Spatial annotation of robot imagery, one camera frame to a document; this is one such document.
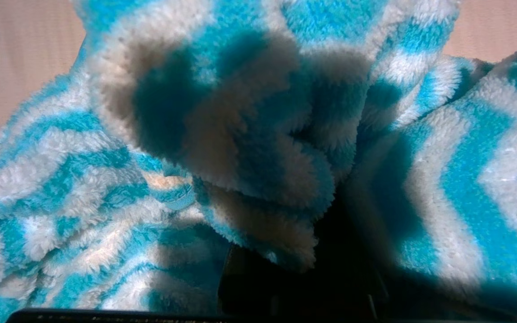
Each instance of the chevron pattern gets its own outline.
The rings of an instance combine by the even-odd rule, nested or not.
[[[378,233],[366,236],[387,264],[517,314],[517,53],[489,72],[472,61],[470,74],[453,76],[466,63],[439,59],[430,73],[459,80],[447,82],[454,90],[425,97],[426,76],[408,113],[416,121],[402,115],[359,150],[343,194],[364,193],[351,211],[363,231]],[[461,88],[469,90],[452,100]]]
[[[441,56],[458,2],[74,0],[0,130],[0,322],[214,313],[228,242],[312,268],[339,186],[385,262],[517,313],[517,55]]]

